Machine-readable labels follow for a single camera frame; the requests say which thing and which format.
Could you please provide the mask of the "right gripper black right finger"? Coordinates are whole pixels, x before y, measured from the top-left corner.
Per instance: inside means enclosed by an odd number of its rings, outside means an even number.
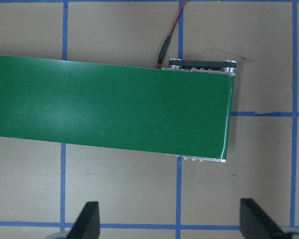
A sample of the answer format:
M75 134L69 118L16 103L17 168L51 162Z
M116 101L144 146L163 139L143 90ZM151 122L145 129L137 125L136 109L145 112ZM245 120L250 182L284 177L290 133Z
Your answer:
M282 229L251 198L240 200L240 232L245 239L288 239Z

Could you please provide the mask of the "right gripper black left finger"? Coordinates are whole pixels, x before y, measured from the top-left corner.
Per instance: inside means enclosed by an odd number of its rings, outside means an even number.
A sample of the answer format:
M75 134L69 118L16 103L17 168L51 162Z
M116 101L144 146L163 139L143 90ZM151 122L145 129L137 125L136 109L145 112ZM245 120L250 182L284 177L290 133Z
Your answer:
M68 234L69 239L98 239L100 236L99 204L87 202Z

